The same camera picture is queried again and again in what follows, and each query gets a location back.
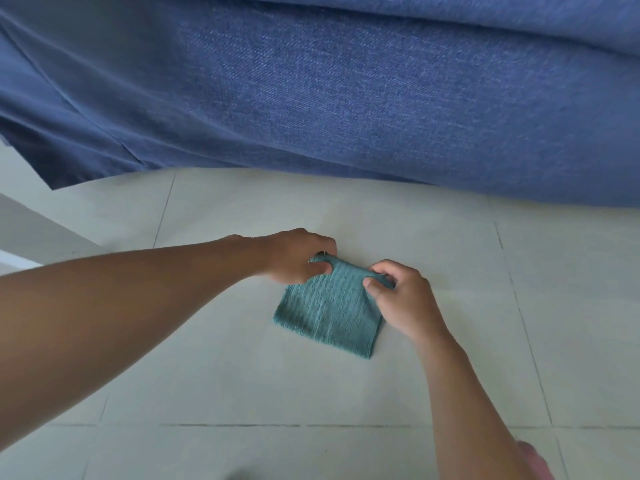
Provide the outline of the person's right hand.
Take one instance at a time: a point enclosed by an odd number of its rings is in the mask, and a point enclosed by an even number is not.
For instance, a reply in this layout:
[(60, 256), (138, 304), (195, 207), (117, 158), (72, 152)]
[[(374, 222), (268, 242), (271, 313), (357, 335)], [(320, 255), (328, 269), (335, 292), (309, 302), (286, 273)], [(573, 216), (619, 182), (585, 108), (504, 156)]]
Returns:
[(452, 335), (444, 322), (428, 280), (409, 266), (393, 260), (382, 260), (370, 270), (391, 279), (388, 308), (383, 318), (416, 346), (426, 347)]

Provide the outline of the person's left hand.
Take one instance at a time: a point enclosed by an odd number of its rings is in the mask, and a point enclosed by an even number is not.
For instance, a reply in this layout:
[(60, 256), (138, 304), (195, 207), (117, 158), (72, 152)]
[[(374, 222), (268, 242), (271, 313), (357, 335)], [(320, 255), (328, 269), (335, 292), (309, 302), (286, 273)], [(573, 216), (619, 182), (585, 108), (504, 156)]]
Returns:
[(302, 267), (317, 254), (337, 254), (336, 241), (304, 228), (250, 238), (255, 276), (264, 276), (286, 285), (304, 284)]

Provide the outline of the teal ribbed cloth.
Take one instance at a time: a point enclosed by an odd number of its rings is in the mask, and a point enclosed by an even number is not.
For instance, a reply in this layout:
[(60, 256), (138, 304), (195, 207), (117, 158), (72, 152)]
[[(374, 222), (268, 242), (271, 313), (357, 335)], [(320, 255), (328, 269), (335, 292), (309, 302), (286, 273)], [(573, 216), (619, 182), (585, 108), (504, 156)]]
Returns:
[(302, 337), (369, 360), (382, 324), (375, 300), (363, 286), (371, 277), (388, 289), (395, 287), (383, 274), (338, 257), (319, 253), (311, 262), (332, 266), (330, 274), (286, 288), (273, 316), (277, 325)]

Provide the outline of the person's right forearm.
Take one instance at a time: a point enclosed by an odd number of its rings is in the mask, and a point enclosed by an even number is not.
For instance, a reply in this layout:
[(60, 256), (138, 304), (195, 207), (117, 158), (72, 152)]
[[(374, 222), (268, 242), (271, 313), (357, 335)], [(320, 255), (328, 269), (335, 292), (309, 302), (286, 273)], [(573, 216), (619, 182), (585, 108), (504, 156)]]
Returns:
[(537, 480), (452, 335), (412, 341), (428, 384), (440, 480)]

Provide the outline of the person's left forearm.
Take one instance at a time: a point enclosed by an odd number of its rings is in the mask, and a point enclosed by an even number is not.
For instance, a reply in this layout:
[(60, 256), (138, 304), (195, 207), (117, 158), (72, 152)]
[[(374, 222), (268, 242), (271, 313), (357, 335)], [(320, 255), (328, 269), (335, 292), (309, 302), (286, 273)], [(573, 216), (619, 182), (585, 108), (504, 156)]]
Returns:
[(148, 354), (257, 272), (264, 242), (70, 260), (0, 276), (0, 451)]

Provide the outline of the blue fabric sofa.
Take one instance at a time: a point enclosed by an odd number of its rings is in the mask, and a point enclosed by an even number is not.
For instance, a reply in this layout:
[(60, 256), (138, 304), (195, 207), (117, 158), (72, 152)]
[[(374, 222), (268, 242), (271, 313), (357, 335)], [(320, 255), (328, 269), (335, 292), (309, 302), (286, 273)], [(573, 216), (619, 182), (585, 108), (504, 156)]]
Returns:
[(0, 0), (149, 167), (640, 208), (640, 0)]

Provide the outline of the person's foot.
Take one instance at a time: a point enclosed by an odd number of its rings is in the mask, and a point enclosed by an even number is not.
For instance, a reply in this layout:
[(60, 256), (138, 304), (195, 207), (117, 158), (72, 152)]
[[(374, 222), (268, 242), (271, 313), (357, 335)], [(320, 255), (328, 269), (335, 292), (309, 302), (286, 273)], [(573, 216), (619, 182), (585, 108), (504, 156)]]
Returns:
[(555, 480), (547, 461), (537, 452), (532, 444), (520, 440), (516, 443), (524, 459), (532, 469), (536, 480)]

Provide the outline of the white furniture base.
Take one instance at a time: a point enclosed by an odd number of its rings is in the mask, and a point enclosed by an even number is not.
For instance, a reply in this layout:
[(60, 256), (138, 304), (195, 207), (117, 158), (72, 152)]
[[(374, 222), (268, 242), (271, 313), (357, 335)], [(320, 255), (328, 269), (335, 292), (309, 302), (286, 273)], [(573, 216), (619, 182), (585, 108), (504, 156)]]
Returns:
[(83, 192), (48, 189), (0, 136), (0, 274), (107, 254), (90, 208)]

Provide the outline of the dark blue smooth cloth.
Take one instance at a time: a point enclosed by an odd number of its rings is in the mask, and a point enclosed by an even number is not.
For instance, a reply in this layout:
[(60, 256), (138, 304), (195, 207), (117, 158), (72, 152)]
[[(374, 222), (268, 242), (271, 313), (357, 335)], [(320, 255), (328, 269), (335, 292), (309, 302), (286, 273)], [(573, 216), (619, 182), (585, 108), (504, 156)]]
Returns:
[(20, 48), (1, 12), (0, 141), (52, 190), (149, 171), (60, 94)]

